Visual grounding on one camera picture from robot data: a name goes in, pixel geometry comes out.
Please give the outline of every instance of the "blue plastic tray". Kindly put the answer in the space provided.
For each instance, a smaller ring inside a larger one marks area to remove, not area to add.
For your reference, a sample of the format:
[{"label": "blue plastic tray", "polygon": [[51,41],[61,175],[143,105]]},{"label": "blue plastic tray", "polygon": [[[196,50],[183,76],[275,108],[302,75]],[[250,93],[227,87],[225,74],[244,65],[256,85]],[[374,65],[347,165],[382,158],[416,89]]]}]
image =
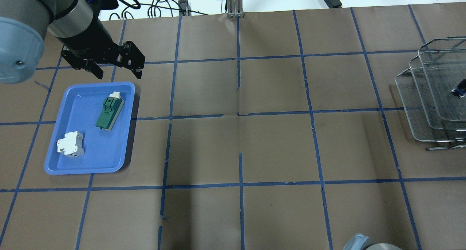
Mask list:
[{"label": "blue plastic tray", "polygon": [[[111,131],[95,126],[102,102],[114,91],[125,100]],[[44,169],[47,174],[95,174],[115,172],[125,162],[135,87],[130,82],[76,84],[63,95]],[[56,141],[67,132],[84,135],[84,154],[75,158],[57,152]]]}]

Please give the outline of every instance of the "green electronic component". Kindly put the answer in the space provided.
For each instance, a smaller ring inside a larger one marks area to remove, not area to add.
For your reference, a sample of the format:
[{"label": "green electronic component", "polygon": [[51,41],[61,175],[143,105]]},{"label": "green electronic component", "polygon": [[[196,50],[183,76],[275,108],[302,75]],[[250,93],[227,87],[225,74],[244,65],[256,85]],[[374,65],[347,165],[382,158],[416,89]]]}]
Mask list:
[{"label": "green electronic component", "polygon": [[115,91],[110,94],[102,103],[103,109],[95,126],[100,129],[111,130],[124,103],[125,101],[120,98],[119,92]]}]

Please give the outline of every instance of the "white circuit breaker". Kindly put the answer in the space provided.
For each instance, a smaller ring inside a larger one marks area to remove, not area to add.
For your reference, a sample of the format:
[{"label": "white circuit breaker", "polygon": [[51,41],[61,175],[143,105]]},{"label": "white circuit breaker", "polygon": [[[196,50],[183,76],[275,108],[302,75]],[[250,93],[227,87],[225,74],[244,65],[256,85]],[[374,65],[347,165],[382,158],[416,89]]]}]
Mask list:
[{"label": "white circuit breaker", "polygon": [[65,138],[57,141],[57,152],[70,158],[83,155],[83,139],[80,132],[67,132]]}]

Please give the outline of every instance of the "metal post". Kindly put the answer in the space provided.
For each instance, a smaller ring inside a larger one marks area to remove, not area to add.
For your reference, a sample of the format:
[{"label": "metal post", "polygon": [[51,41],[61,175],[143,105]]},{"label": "metal post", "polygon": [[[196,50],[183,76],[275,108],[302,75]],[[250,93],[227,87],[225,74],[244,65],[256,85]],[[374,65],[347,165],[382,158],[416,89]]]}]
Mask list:
[{"label": "metal post", "polygon": [[226,0],[228,18],[244,17],[243,0]]}]

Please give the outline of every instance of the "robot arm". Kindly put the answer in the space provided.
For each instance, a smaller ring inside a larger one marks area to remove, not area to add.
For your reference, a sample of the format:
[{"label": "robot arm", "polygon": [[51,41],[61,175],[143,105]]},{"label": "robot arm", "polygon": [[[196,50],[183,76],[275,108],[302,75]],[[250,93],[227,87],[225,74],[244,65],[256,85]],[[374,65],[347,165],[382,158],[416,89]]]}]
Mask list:
[{"label": "robot arm", "polygon": [[117,0],[2,0],[0,3],[0,82],[14,84],[33,76],[48,31],[63,43],[62,57],[74,69],[102,79],[98,64],[114,64],[140,79],[145,57],[131,41],[114,43],[98,14]]}]

